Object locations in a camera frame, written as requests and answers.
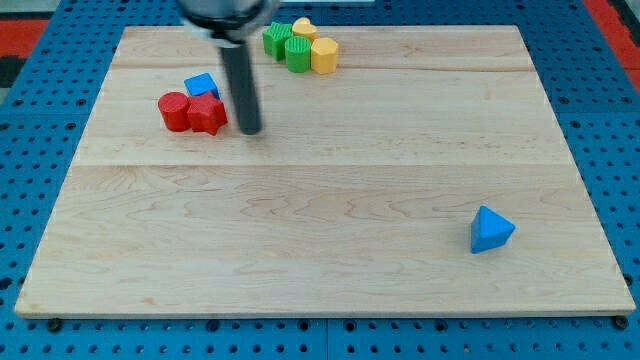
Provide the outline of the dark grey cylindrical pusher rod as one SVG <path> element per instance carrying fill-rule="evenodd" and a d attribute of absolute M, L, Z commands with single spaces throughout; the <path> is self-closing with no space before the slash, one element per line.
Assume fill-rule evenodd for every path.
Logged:
<path fill-rule="evenodd" d="M 231 47 L 223 47 L 221 58 L 237 126 L 244 135 L 257 135 L 263 125 L 248 46 L 241 42 Z"/>

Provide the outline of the silver round robot end effector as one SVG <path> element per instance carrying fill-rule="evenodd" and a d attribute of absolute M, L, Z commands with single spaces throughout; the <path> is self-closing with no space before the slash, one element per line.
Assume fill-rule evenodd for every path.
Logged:
<path fill-rule="evenodd" d="M 176 0 L 183 24 L 222 47 L 235 47 L 266 25 L 279 0 Z"/>

